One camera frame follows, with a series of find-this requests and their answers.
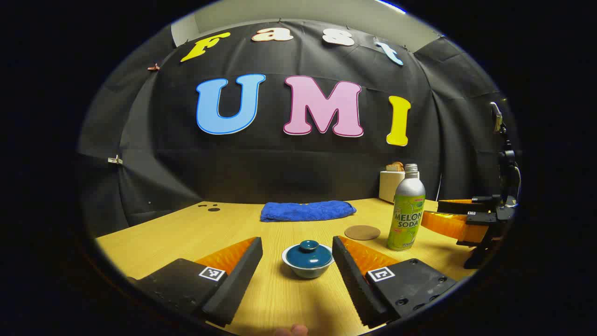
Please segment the white teacup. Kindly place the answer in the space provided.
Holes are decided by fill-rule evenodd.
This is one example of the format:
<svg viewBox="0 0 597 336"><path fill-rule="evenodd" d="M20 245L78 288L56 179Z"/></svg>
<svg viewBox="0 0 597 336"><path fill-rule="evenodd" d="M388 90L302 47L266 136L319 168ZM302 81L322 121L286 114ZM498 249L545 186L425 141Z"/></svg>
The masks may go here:
<svg viewBox="0 0 597 336"><path fill-rule="evenodd" d="M284 264L286 266L288 266L288 268L290 270L292 270L292 272L294 273L295 276L301 278L301 279L315 279L317 277L320 277L324 274L324 272L326 272L326 270L328 270L330 268L331 265L334 264L334 258L331 257L331 250L327 249L328 254L330 255L330 260L322 265L322 266L318 266L315 268L301 268L298 266L294 266L292 263L290 263L290 260L288 259L288 253L290 251L289 249L286 249L283 253L282 253L282 261L284 262Z"/></svg>

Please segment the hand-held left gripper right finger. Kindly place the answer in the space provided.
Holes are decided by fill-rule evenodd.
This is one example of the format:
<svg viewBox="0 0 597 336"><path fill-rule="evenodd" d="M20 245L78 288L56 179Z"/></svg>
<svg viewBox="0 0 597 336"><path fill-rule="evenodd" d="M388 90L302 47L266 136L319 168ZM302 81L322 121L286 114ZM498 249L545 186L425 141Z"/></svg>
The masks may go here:
<svg viewBox="0 0 597 336"><path fill-rule="evenodd" d="M332 255L362 325L371 329L414 314L456 285L419 259L397 261L344 236L333 238Z"/></svg>

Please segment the blue towel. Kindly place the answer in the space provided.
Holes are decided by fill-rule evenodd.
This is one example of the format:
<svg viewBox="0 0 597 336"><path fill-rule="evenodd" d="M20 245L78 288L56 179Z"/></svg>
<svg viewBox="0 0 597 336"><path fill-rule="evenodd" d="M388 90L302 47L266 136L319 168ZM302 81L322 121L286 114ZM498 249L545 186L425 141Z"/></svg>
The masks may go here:
<svg viewBox="0 0 597 336"><path fill-rule="evenodd" d="M260 221L263 223L324 221L348 217L357 210L344 201L315 203L274 203L264 205Z"/></svg>

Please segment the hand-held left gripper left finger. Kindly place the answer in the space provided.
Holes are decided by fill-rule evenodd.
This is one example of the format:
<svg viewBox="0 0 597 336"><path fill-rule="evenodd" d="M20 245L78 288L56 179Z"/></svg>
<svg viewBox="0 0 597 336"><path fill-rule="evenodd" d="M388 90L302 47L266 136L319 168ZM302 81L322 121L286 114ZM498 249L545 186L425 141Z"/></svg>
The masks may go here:
<svg viewBox="0 0 597 336"><path fill-rule="evenodd" d="M232 323L262 255L262 239L253 237L196 261L177 258L128 280L167 308L225 327Z"/></svg>

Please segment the green silver water bottle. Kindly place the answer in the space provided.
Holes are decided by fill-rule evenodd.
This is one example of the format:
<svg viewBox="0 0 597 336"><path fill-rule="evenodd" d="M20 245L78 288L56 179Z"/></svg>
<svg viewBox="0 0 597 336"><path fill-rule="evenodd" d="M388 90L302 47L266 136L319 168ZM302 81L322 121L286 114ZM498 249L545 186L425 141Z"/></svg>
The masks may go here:
<svg viewBox="0 0 597 336"><path fill-rule="evenodd" d="M418 165L406 164L404 172L405 177L395 190L387 238L387 247L394 251L408 250L414 244L426 201L426 189L420 180Z"/></svg>

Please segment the dark teal teacup lid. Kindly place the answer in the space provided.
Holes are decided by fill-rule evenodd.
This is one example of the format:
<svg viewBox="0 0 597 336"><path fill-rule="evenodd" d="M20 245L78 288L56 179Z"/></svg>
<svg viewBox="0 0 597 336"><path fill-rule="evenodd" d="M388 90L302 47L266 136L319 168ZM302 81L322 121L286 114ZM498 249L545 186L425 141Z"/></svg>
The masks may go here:
<svg viewBox="0 0 597 336"><path fill-rule="evenodd" d="M286 251L286 261L297 268L320 268L330 263L331 259L331 252L315 240L303 240Z"/></svg>

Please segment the white toaster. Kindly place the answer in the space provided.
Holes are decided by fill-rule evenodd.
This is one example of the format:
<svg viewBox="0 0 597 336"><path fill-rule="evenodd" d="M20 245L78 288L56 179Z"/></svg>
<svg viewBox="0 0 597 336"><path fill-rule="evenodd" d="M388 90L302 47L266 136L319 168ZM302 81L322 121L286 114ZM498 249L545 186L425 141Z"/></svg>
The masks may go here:
<svg viewBox="0 0 597 336"><path fill-rule="evenodd" d="M405 178L403 171L381 171L379 181L379 199L394 203L397 186Z"/></svg>

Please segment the black clamp stand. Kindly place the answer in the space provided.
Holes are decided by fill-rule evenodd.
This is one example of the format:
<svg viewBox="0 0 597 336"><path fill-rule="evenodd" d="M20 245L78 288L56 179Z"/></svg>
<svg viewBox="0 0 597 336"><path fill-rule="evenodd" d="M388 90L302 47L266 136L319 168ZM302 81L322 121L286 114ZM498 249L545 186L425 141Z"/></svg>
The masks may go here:
<svg viewBox="0 0 597 336"><path fill-rule="evenodd" d="M516 162L516 151L509 139L503 115L495 102L490 102L490 111L494 120L494 133L498 134L503 145L498 152L500 172L500 205L508 208L518 206L521 192L521 171Z"/></svg>

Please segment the black backdrop cloth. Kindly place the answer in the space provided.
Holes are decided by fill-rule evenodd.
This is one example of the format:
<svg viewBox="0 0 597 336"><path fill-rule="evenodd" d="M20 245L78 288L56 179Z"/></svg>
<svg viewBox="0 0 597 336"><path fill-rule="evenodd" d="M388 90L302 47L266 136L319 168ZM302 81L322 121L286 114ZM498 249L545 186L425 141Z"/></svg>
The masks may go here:
<svg viewBox="0 0 597 336"><path fill-rule="evenodd" d="M100 86L77 142L83 224L94 238L202 201L374 198L391 161L419 166L427 198L500 192L490 102L509 101L445 37L416 51L320 21L260 22L175 45L164 28ZM159 71L147 67L157 63ZM123 164L107 161L119 155Z"/></svg>

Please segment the round brown coaster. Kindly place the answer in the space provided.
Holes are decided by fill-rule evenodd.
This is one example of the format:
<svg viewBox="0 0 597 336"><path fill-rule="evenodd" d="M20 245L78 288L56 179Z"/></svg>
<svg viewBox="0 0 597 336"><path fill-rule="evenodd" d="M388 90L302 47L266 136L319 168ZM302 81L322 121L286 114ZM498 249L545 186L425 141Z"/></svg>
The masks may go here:
<svg viewBox="0 0 597 336"><path fill-rule="evenodd" d="M354 225L345 229L345 236L354 240L373 240L380 234L379 228L370 225Z"/></svg>

